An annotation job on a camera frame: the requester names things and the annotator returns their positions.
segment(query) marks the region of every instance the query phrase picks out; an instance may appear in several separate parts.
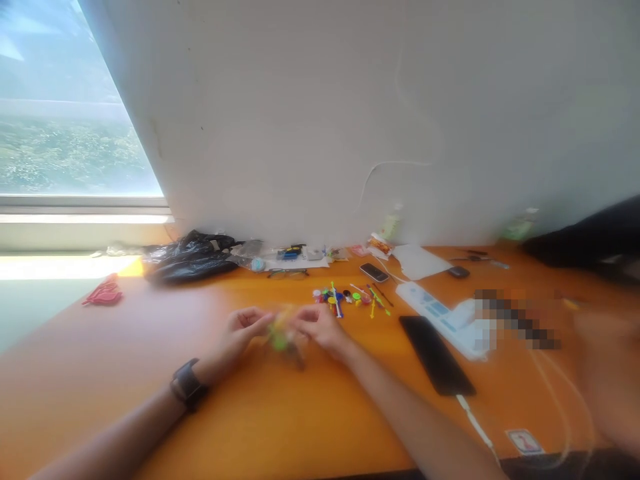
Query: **white power strip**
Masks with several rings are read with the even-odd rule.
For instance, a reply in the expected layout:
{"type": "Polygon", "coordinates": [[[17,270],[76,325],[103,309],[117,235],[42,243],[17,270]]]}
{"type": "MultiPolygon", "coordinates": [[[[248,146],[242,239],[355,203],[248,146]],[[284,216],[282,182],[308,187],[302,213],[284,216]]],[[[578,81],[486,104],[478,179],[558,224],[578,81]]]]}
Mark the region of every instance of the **white power strip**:
{"type": "Polygon", "coordinates": [[[468,360],[486,360],[489,338],[486,333],[483,334],[482,320],[456,325],[460,322],[451,321],[451,310],[415,282],[402,283],[398,285],[395,292],[418,315],[429,320],[436,330],[468,360]]]}

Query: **wristwatch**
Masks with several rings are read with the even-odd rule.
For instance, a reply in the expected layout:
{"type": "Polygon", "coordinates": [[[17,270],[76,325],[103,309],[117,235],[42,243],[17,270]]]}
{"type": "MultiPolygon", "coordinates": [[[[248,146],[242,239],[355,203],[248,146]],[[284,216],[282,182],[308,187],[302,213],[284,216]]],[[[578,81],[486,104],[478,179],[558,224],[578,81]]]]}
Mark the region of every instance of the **wristwatch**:
{"type": "Polygon", "coordinates": [[[173,394],[187,406],[187,410],[195,412],[196,405],[209,392],[209,387],[198,381],[193,374],[192,366],[200,359],[191,359],[173,374],[169,386],[173,394]]]}

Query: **green foliage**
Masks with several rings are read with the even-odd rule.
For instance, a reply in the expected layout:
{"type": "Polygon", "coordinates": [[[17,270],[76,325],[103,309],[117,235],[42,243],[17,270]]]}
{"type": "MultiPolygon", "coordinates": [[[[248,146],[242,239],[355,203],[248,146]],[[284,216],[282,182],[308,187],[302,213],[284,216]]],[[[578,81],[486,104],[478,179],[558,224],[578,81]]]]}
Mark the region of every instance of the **green foliage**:
{"type": "Polygon", "coordinates": [[[0,194],[161,195],[132,127],[0,117],[0,194]]]}

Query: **red plastic piece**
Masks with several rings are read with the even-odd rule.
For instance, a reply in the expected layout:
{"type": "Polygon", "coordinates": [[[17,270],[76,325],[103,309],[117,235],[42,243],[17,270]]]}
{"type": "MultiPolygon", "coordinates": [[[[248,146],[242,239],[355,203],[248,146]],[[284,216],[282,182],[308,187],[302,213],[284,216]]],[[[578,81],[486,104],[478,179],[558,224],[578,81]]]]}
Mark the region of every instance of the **red plastic piece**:
{"type": "Polygon", "coordinates": [[[91,292],[90,296],[87,297],[83,305],[91,303],[93,305],[115,305],[122,298],[122,292],[116,283],[118,280],[118,275],[116,273],[112,273],[107,277],[104,282],[96,287],[96,289],[91,292]]]}

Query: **pink object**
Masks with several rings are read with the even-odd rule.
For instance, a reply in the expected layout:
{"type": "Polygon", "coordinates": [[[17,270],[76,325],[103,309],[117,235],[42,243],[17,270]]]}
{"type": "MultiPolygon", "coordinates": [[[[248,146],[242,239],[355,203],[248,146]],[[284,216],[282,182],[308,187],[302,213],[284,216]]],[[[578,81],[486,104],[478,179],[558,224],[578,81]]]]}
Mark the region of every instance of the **pink object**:
{"type": "Polygon", "coordinates": [[[116,280],[118,275],[112,273],[104,282],[98,285],[90,296],[87,297],[83,305],[91,303],[93,305],[115,305],[122,298],[122,292],[118,288],[116,280]]]}
{"type": "Polygon", "coordinates": [[[365,248],[362,245],[351,246],[351,251],[358,257],[366,257],[369,254],[369,252],[365,250],[365,248]]]}

